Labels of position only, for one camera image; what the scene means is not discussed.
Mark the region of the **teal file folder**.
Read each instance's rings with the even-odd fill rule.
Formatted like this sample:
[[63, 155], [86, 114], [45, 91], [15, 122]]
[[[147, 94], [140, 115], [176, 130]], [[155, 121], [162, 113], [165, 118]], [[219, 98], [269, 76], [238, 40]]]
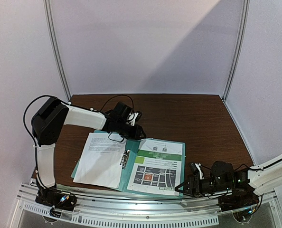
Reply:
[[185, 143], [146, 138], [126, 140], [117, 133], [89, 133], [71, 177], [75, 183], [122, 192], [179, 198]]

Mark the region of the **chrome folder clip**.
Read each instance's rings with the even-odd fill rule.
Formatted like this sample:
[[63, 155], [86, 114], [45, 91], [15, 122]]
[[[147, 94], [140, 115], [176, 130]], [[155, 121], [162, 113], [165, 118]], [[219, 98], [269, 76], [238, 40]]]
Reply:
[[130, 155], [130, 150], [125, 150], [123, 155], [122, 155], [121, 162], [120, 162], [122, 169], [126, 168], [126, 165], [127, 165], [128, 159], [129, 159], [129, 155]]

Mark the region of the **colourful printed leaflet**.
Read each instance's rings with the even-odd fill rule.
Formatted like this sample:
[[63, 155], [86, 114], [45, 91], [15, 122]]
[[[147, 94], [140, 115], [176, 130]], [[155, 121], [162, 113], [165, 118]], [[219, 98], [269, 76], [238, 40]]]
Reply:
[[175, 187], [183, 182], [185, 143], [157, 139], [141, 140], [133, 160], [126, 189], [147, 195], [178, 198]]

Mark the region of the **white printed paper sheet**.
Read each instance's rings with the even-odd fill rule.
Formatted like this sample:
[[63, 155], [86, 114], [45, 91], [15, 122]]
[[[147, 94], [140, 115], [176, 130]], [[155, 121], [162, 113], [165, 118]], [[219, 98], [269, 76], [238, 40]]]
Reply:
[[118, 188], [125, 146], [117, 133], [89, 133], [73, 182]]

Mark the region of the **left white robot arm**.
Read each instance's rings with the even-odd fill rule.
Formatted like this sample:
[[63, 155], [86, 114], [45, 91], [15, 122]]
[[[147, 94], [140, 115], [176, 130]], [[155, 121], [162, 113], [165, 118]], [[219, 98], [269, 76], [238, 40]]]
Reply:
[[46, 102], [31, 119], [31, 136], [35, 142], [37, 186], [43, 190], [41, 198], [49, 206], [56, 206], [60, 197], [52, 189], [56, 187], [54, 177], [54, 150], [65, 125], [75, 125], [107, 133], [118, 133], [128, 140], [146, 138], [143, 128], [137, 124], [141, 112], [118, 102], [109, 111], [87, 109], [66, 103], [47, 95]]

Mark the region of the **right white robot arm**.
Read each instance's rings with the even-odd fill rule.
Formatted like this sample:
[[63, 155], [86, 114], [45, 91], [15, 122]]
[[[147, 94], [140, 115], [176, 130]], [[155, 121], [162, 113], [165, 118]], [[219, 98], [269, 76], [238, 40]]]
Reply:
[[209, 168], [208, 178], [203, 176], [202, 167], [191, 163], [192, 174], [175, 191], [194, 198], [239, 192], [234, 201], [238, 207], [245, 207], [253, 193], [261, 196], [282, 185], [282, 154], [258, 166], [242, 164], [236, 169], [230, 163], [216, 161]]

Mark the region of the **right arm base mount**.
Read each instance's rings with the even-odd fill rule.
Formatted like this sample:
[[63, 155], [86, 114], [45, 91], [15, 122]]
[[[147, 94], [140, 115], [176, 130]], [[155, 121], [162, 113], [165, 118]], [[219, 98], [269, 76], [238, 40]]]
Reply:
[[261, 200], [253, 190], [234, 190], [231, 194], [218, 197], [221, 211], [249, 208], [252, 205], [259, 207]]

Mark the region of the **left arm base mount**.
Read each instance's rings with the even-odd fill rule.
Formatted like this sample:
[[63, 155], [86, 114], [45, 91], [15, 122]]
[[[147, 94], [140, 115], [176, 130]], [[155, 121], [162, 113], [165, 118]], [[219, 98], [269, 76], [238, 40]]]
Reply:
[[58, 190], [56, 186], [46, 189], [39, 186], [35, 202], [50, 207], [49, 215], [60, 218], [63, 210], [74, 211], [77, 197], [70, 192]]

